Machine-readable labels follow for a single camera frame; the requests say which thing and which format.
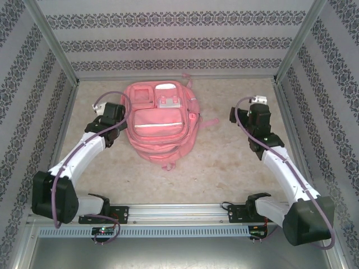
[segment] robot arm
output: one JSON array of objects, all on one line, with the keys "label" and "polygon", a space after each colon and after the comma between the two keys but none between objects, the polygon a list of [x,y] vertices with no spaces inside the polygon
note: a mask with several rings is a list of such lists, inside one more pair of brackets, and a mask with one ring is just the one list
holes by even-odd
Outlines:
[{"label": "robot arm", "polygon": [[[248,214],[250,216],[258,214],[278,224],[283,228],[284,235],[292,245],[329,239],[330,231],[308,194],[310,193],[314,197],[332,226],[334,202],[330,197],[322,197],[309,185],[290,159],[282,140],[271,132],[271,113],[266,105],[266,97],[256,96],[250,100],[250,103],[252,105],[249,111],[239,109],[237,115],[251,136],[285,158],[283,161],[273,152],[248,138],[250,149],[272,171],[284,190],[288,205],[276,201],[268,193],[259,193],[248,197],[246,202]],[[237,123],[235,113],[235,108],[232,108],[230,121],[233,123]],[[299,183],[286,163],[291,164],[302,184]]]},{"label": "robot arm", "polygon": [[[104,149],[112,146],[120,131],[127,128],[127,124],[124,123],[118,128],[94,137],[87,143],[85,141],[96,133],[119,123],[125,116],[125,107],[113,103],[104,103],[94,109],[98,116],[87,125],[84,135],[73,150],[60,163],[50,168],[47,173],[39,171],[34,176],[32,209],[35,214],[52,219],[51,189],[55,176],[61,168],[64,170],[61,172],[56,186],[56,213],[60,222],[66,224],[76,216],[87,214],[104,216],[109,214],[109,199],[96,194],[77,196],[75,187],[90,162]],[[85,145],[75,153],[76,157],[72,158],[66,166],[63,166],[65,160],[83,143]]]}]

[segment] metal frame bar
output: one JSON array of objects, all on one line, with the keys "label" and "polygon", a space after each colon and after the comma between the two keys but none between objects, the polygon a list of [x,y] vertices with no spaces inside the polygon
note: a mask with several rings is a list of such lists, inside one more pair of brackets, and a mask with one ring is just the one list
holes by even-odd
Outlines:
[{"label": "metal frame bar", "polygon": [[[128,206],[128,223],[121,226],[221,226],[221,225],[261,225],[263,223],[229,223],[228,212],[220,203],[204,204],[144,204],[114,205]],[[27,225],[52,226],[53,220],[30,214]],[[68,224],[80,225],[77,220]]]},{"label": "metal frame bar", "polygon": [[33,257],[36,242],[39,237],[39,227],[35,225],[26,225],[24,233],[19,243],[19,248],[16,252],[15,260],[12,265],[9,266],[11,269],[29,269],[31,259]]},{"label": "metal frame bar", "polygon": [[[272,81],[272,84],[273,84],[275,96],[277,98],[280,114],[282,115],[283,118],[284,127],[286,128],[286,133],[289,139],[289,143],[291,144],[296,166],[298,167],[299,171],[305,176],[305,178],[308,181],[311,181],[308,166],[303,151],[300,147],[298,134],[294,126],[294,121],[292,119],[291,112],[289,111],[288,104],[285,100],[282,86],[281,84],[276,83],[274,80]],[[325,245],[329,245],[329,243],[330,240],[323,241],[323,244]],[[328,257],[329,264],[332,268],[349,269],[348,263],[345,259],[342,250],[342,246],[340,245],[339,241],[335,242],[334,248],[326,251],[326,255]]]},{"label": "metal frame bar", "polygon": [[305,157],[300,146],[300,141],[298,138],[296,128],[294,126],[294,121],[292,119],[291,112],[289,111],[289,106],[284,97],[282,86],[281,84],[276,83],[274,80],[272,80],[272,85],[273,85],[275,97],[277,98],[279,111],[280,114],[282,115],[289,144],[293,152],[294,162],[298,167],[299,171],[302,173],[302,175],[304,175],[307,180],[311,181],[307,163],[305,161]]},{"label": "metal frame bar", "polygon": [[[273,75],[191,75],[191,78],[194,80],[217,80],[217,79],[239,79],[239,78],[273,78]],[[121,81],[121,80],[130,80],[130,81],[158,81],[158,80],[180,80],[183,79],[181,73],[179,72],[178,76],[174,75],[163,75],[163,76],[123,76],[123,77],[83,77],[80,78],[80,81]]]},{"label": "metal frame bar", "polygon": [[[91,238],[92,227],[41,227],[39,238]],[[236,226],[121,226],[119,237],[122,238],[204,238],[204,237],[250,237],[249,227]],[[112,235],[99,235],[111,238]]]},{"label": "metal frame bar", "polygon": [[41,33],[43,34],[56,59],[59,61],[66,76],[71,81],[71,85],[76,85],[79,79],[75,74],[75,70],[73,70],[70,61],[67,59],[66,54],[60,45],[60,42],[57,40],[50,24],[46,20],[46,17],[40,9],[37,0],[24,0],[24,4],[27,10],[29,10],[31,17],[36,22]]},{"label": "metal frame bar", "polygon": [[301,27],[299,28],[295,38],[293,39],[292,44],[289,46],[286,56],[284,56],[284,59],[280,63],[278,72],[275,75],[276,82],[281,82],[282,79],[285,77],[295,56],[297,55],[298,50],[302,46],[304,40],[307,38],[310,29],[312,28],[314,22],[316,21],[325,4],[326,0],[314,0],[312,6],[307,13],[307,16],[304,18]]},{"label": "metal frame bar", "polygon": [[72,110],[73,110],[73,106],[75,105],[76,95],[77,95],[78,90],[79,90],[79,85],[78,84],[74,85],[72,90],[71,90],[71,96],[70,96],[70,99],[68,101],[67,109],[65,111],[65,117],[64,117],[64,119],[62,121],[62,126],[61,126],[61,129],[60,129],[59,138],[58,138],[58,141],[57,141],[57,143],[55,145],[54,156],[53,156],[53,158],[51,160],[50,167],[55,166],[59,162],[61,149],[62,149],[63,143],[65,141],[65,136],[66,136],[66,132],[67,132],[67,129],[68,129],[68,124],[70,123]]}]

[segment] reflective strip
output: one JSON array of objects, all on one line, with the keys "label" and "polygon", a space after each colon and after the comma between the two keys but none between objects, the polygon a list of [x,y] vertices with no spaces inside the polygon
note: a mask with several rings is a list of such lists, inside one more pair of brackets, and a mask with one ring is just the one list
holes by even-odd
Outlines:
[{"label": "reflective strip", "polygon": [[166,127],[166,126],[175,126],[175,125],[182,125],[182,122],[162,123],[162,124],[143,124],[143,125],[135,125],[135,128],[143,128],[143,127]]},{"label": "reflective strip", "polygon": [[169,90],[169,89],[175,89],[175,84],[168,83],[168,84],[159,84],[156,86],[156,90]]}]

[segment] floor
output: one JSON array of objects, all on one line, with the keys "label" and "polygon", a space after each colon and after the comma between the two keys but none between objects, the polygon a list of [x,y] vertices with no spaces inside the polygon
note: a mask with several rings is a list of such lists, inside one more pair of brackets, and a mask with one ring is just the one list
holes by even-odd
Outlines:
[{"label": "floor", "polygon": [[[133,82],[80,83],[61,158],[94,120],[94,101],[107,91],[122,91]],[[270,79],[194,80],[192,89],[203,119],[219,118],[220,122],[199,131],[194,149],[177,161],[173,171],[163,171],[159,165],[140,158],[121,132],[114,145],[85,170],[76,186],[78,193],[97,193],[110,198],[111,203],[126,204],[245,202],[248,195],[259,192],[286,201],[270,170],[249,149],[245,134],[229,121],[230,109],[240,98],[267,96],[272,131],[281,137],[292,156]],[[105,100],[116,102],[119,96]]]}]

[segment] black cable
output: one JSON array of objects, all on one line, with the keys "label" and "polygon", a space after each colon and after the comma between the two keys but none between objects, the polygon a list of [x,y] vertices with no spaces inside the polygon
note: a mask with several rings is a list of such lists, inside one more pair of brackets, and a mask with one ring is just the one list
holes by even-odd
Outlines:
[{"label": "black cable", "polygon": [[95,237],[94,237],[94,242],[95,244],[100,244],[100,245],[105,245],[105,244],[108,244],[108,243],[111,243],[112,241],[114,241],[118,236],[119,236],[119,232],[121,231],[121,226],[119,224],[119,221],[112,218],[112,217],[108,217],[108,216],[101,216],[101,215],[85,215],[86,217],[97,217],[99,219],[106,219],[106,220],[110,220],[110,221],[113,221],[114,225],[113,225],[113,231],[115,230],[116,228],[116,225],[118,226],[118,230],[117,230],[117,233],[111,237],[110,239],[108,239],[107,241],[105,242],[98,242],[96,240],[97,236],[100,235],[101,233],[97,233],[95,234]]},{"label": "black cable", "polygon": [[225,208],[225,207],[223,206],[224,203],[227,203],[227,204],[229,204],[229,205],[231,205],[231,206],[234,206],[234,203],[223,202],[220,206],[221,206],[224,210],[226,210],[226,211],[228,211],[228,206],[227,206],[227,208]]},{"label": "black cable", "polygon": [[250,234],[249,237],[250,237],[250,238],[253,237],[253,238],[257,239],[257,240],[261,240],[261,242],[262,242],[262,241],[267,240],[267,239],[269,239],[270,237],[272,237],[273,234],[278,230],[278,227],[279,227],[279,226],[276,226],[276,227],[273,229],[273,231],[271,231],[270,234],[267,233],[267,235],[266,235],[265,238],[260,238],[259,236],[256,236],[256,235],[253,235],[253,234]]}]

